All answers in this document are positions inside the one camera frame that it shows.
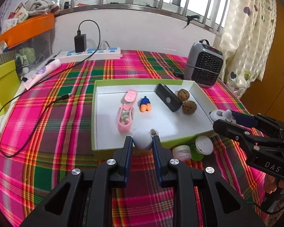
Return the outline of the person right hand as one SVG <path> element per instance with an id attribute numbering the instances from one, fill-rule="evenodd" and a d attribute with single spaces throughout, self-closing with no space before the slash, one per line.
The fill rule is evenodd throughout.
<path id="1" fill-rule="evenodd" d="M 264 196 L 263 200 L 265 200 L 267 198 L 267 196 L 266 196 L 267 194 L 271 194 L 271 193 L 275 192 L 278 187 L 284 189 L 284 181 L 280 180 L 279 182 L 277 182 L 277 179 L 275 177 L 266 174 L 265 178 L 264 178 L 265 196 Z"/>

